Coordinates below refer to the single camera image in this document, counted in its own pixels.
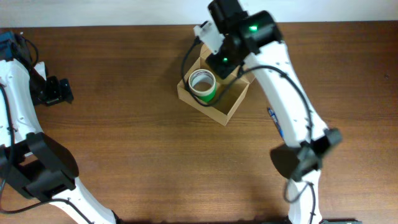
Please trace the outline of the blue ballpoint pen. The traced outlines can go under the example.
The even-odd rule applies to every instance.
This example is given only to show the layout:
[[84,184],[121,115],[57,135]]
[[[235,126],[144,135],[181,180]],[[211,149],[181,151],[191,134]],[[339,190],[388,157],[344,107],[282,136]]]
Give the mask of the blue ballpoint pen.
[[279,135],[281,136],[281,138],[283,138],[284,137],[283,130],[279,124],[279,120],[277,119],[277,116],[276,116],[274,110],[270,107],[268,107],[267,110],[268,110],[269,116],[271,117],[272,121],[274,122],[274,125],[275,125]]

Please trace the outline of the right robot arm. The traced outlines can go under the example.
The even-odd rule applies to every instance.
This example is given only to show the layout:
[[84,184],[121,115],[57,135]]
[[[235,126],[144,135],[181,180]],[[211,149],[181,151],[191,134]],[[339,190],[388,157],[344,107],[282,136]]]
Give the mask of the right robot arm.
[[318,183],[323,158],[342,141],[306,95],[289,58],[287,44],[267,11],[248,14],[238,1],[212,1],[214,23],[202,42],[211,50],[206,62],[222,79],[240,65],[252,73],[270,104],[283,144],[271,150],[274,167],[286,178],[283,197],[291,223],[321,223]]

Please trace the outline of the cream masking tape roll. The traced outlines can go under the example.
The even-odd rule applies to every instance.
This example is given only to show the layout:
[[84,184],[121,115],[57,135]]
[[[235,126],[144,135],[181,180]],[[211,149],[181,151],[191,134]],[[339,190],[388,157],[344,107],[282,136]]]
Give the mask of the cream masking tape roll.
[[193,87],[199,83],[209,83],[210,85],[216,86],[215,76],[206,69],[195,70],[188,78],[188,86],[194,94]]

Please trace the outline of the brown cardboard box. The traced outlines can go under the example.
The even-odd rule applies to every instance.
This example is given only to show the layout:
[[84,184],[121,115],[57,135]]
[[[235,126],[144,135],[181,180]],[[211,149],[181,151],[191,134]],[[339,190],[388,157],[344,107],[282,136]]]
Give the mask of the brown cardboard box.
[[[221,79],[215,74],[214,71],[205,62],[206,58],[211,55],[211,51],[203,44],[201,44],[200,56],[197,60],[190,66],[190,68],[185,72],[184,79],[187,82],[189,76],[198,69],[209,70],[216,78],[216,93],[215,97],[211,102],[215,101],[221,92],[228,86],[230,81],[236,78],[238,74],[239,67],[235,68],[232,73],[226,79]],[[238,109],[239,105],[246,96],[249,85],[255,80],[255,76],[252,73],[246,73],[239,80],[236,80],[230,87],[230,89],[221,97],[220,101],[212,107],[204,107],[199,105],[189,92],[185,89],[183,80],[181,80],[177,85],[178,98],[186,104],[194,107],[198,111],[207,115],[216,122],[226,126],[228,121],[234,115],[234,112]]]

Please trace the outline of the green tape roll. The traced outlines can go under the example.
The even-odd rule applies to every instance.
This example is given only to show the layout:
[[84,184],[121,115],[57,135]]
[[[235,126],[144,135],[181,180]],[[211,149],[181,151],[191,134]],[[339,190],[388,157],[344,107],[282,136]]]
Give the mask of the green tape roll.
[[209,102],[215,97],[216,86],[209,83],[199,83],[194,87],[194,94],[202,101]]

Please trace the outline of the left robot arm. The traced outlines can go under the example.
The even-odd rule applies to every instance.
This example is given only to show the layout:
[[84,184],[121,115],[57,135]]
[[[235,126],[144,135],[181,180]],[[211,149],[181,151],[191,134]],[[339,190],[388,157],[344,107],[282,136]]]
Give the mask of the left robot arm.
[[1,33],[1,187],[9,185],[38,201],[16,210],[2,208],[2,214],[51,204],[76,223],[122,223],[83,185],[71,152],[46,135],[37,118],[35,106],[73,99],[69,81],[48,75],[30,40],[12,31]]

